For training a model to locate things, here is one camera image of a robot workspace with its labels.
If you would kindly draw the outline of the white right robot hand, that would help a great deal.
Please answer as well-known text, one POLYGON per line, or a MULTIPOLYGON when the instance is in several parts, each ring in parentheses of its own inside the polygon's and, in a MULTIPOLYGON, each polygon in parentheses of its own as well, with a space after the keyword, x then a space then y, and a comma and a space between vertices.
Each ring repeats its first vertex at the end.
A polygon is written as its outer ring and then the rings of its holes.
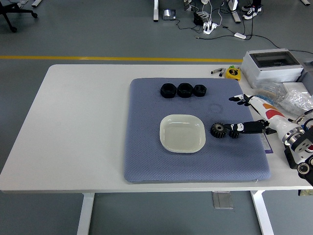
POLYGON ((230 97, 229 100, 237 102, 238 105, 250 105, 268 122, 268 127, 277 132, 282 142, 288 142, 293 135, 304 134, 304 130, 299 124, 288 121, 280 111, 258 96, 240 94, 230 97))

